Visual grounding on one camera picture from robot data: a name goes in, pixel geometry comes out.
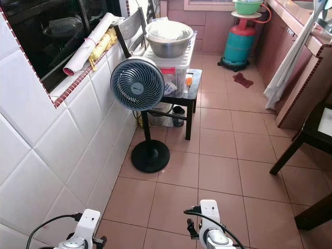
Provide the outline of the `yellow bundle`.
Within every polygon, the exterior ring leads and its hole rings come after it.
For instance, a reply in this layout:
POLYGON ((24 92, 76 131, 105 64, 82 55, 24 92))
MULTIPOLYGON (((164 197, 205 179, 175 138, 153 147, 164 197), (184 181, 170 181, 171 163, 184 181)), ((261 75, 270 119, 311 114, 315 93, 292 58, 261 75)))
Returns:
POLYGON ((107 29, 106 33, 102 35, 99 43, 97 43, 91 55, 88 57, 88 62, 90 62, 93 71, 97 71, 96 64, 100 57, 118 42, 118 35, 115 28, 114 26, 107 29))

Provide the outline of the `dark wooden table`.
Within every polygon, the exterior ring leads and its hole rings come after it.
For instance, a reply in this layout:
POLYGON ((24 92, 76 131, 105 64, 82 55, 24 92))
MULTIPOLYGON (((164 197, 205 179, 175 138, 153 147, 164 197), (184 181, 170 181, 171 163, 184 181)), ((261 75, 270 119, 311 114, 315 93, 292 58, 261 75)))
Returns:
POLYGON ((269 173, 277 175, 304 143, 332 155, 332 104, 320 102, 314 107, 301 130, 295 135, 290 146, 282 153, 269 173))

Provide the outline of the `dark red floor rag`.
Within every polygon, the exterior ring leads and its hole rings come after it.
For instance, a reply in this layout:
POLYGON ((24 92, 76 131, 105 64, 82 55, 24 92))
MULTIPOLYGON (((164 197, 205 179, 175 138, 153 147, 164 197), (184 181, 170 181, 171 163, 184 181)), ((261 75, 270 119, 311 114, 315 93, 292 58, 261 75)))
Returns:
POLYGON ((244 88, 250 88, 252 85, 254 85, 254 81, 245 78, 244 74, 242 73, 236 73, 232 76, 232 78, 236 83, 242 85, 244 88))

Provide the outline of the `white plastic bag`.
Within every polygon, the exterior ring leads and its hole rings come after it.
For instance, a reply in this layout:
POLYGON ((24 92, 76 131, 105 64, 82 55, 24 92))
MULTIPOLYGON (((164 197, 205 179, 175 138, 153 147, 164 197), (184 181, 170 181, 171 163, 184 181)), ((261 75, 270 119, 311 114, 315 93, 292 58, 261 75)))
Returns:
MULTIPOLYGON (((173 104, 159 103, 152 110, 161 113, 172 113, 173 104)), ((150 126, 154 127, 173 127, 173 119, 162 114, 148 113, 150 126)))

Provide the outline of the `teal gas cylinder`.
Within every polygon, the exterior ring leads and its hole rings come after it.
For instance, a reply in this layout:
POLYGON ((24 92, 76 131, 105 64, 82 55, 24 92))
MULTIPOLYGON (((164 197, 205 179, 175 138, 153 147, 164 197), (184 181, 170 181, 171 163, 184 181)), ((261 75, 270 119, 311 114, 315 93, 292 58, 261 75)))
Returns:
POLYGON ((251 26, 251 21, 251 19, 239 18, 238 23, 231 27, 218 66, 230 69, 235 73, 247 68, 248 57, 257 33, 256 29, 251 26))

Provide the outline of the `clear plastic container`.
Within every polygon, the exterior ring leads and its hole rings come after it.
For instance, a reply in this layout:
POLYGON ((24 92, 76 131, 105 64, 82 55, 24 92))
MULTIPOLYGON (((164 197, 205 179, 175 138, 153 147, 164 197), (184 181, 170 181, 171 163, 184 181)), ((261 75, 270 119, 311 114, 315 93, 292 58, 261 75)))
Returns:
POLYGON ((43 35, 50 38, 67 38, 76 35, 82 28, 83 23, 78 17, 66 17, 48 21, 43 35))

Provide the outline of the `rolled white paper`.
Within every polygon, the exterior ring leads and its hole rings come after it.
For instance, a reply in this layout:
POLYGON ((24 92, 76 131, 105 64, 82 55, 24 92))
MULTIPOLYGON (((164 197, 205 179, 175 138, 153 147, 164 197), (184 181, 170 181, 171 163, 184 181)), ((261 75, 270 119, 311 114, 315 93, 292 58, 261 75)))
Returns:
POLYGON ((81 71, 85 62, 88 61, 88 57, 91 55, 93 49, 97 43, 99 43, 102 35, 106 33, 109 27, 117 26, 123 20, 123 17, 117 17, 111 13, 105 14, 91 34, 85 38, 83 45, 76 50, 73 57, 71 57, 68 63, 64 66, 64 73, 68 76, 73 76, 75 73, 78 73, 78 71, 81 71))

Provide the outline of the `steel mixing bowl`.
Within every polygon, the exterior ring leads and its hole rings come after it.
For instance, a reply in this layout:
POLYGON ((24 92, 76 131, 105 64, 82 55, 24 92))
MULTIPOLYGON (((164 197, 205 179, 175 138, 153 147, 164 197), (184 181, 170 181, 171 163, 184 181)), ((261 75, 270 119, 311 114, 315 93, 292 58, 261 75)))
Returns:
POLYGON ((146 40, 154 54, 164 59, 175 59, 185 54, 194 30, 184 23, 157 20, 146 26, 146 40))

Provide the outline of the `dark wooden furniture piece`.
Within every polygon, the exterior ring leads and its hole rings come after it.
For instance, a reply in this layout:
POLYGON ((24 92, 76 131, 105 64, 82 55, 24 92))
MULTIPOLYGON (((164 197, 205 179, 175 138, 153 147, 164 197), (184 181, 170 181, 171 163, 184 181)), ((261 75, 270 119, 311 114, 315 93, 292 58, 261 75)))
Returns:
POLYGON ((311 230, 332 219, 332 193, 295 217, 299 230, 311 230))

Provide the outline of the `green plastic basin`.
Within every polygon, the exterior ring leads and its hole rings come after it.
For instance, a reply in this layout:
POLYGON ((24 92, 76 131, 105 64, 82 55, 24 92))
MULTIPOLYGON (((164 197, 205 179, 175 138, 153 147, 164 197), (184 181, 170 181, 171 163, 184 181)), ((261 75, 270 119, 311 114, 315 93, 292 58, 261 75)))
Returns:
POLYGON ((259 11, 264 0, 232 0, 235 12, 240 15, 253 15, 259 11))

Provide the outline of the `brown kitchen counter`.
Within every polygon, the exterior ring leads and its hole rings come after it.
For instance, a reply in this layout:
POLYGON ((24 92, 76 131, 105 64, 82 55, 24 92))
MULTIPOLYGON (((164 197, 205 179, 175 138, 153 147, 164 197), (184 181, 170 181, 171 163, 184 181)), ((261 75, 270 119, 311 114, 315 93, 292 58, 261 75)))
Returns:
MULTIPOLYGON (((297 2, 305 0, 265 0, 272 10, 264 24, 256 50, 259 74, 266 85, 275 76, 282 60, 303 30, 313 10, 297 2)), ((278 128, 299 130, 313 107, 332 87, 332 34, 314 24, 297 64, 275 103, 273 121, 278 128)))

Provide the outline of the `clear plastic storage box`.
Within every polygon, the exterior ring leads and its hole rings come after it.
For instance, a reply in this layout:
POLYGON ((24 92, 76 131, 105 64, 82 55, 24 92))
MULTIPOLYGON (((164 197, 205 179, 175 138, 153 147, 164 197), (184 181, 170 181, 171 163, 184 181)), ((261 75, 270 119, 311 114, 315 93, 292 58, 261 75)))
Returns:
POLYGON ((161 58, 154 53, 151 45, 148 46, 143 55, 152 60, 160 68, 164 76, 164 96, 174 98, 187 97, 189 87, 186 85, 186 74, 191 63, 195 39, 190 40, 187 50, 180 57, 171 59, 161 58))

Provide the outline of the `black side table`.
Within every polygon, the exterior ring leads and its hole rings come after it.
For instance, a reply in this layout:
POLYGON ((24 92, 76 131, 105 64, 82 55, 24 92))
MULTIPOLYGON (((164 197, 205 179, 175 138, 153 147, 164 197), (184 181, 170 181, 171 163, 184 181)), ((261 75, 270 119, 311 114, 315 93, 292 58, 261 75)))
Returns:
POLYGON ((166 97, 163 97, 161 100, 162 103, 173 104, 173 106, 186 106, 187 107, 186 117, 183 118, 183 117, 176 116, 173 114, 161 113, 161 112, 157 112, 157 111, 150 109, 145 112, 141 112, 141 117, 142 117, 142 121, 143 121, 144 125, 148 124, 148 119, 147 119, 148 113, 162 114, 164 116, 169 116, 170 118, 185 119, 186 120, 185 121, 185 124, 186 124, 185 139, 190 140, 191 130, 192 130, 192 119, 193 119, 193 114, 196 111, 197 94, 198 94, 198 90, 199 90, 199 84, 201 81, 202 70, 188 69, 187 73, 193 73, 193 85, 190 86, 190 88, 187 90, 187 93, 185 93, 184 97, 176 98, 176 97, 166 96, 166 97))

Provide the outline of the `grey standing fan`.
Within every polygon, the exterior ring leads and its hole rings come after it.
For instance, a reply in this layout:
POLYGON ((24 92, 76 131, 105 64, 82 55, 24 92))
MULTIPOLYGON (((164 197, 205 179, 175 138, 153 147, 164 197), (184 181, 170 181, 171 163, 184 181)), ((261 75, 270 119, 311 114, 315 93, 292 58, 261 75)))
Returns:
POLYGON ((156 64, 140 56, 120 62, 110 78, 114 97, 126 109, 140 112, 144 141, 131 152, 131 163, 143 173, 157 173, 169 162, 169 149, 163 142, 151 139, 148 111, 159 104, 164 94, 164 78, 156 64))

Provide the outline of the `black folding chair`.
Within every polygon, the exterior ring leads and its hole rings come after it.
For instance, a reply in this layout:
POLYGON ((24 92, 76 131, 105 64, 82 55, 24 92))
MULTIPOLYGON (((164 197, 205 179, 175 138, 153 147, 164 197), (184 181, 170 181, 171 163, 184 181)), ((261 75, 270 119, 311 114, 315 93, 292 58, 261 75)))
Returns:
POLYGON ((126 59, 145 54, 148 47, 145 39, 145 27, 146 21, 142 7, 138 7, 135 13, 114 26, 118 43, 126 59))

